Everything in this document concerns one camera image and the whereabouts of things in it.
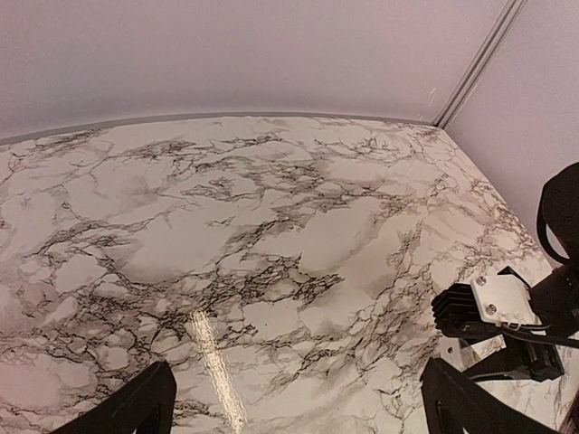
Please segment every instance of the white wall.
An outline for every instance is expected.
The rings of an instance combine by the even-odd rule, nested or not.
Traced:
[[[0,0],[0,138],[233,111],[432,121],[506,0]]]
[[[447,131],[535,233],[543,184],[579,161],[579,2],[529,0]]]

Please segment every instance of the white plastic part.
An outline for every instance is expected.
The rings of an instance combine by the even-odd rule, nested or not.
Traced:
[[[541,320],[528,304],[525,284],[513,275],[481,276],[470,282],[480,318],[485,323],[540,325]]]

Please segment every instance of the marble tabletop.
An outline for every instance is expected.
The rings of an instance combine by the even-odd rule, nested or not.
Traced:
[[[161,359],[175,434],[425,433],[432,298],[550,272],[434,127],[88,130],[1,147],[0,180],[0,433],[55,429]],[[563,379],[486,387],[554,427],[579,384],[561,353]]]

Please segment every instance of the marble surface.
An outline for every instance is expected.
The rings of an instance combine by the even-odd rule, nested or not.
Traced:
[[[0,180],[2,433],[57,428],[159,359],[174,433],[424,433],[432,298],[550,271],[433,127],[115,127],[4,146]],[[578,383],[487,387],[555,426]]]

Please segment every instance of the bolt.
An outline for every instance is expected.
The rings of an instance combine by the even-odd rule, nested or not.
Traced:
[[[495,305],[488,305],[486,310],[489,315],[495,315],[497,313],[497,307]]]

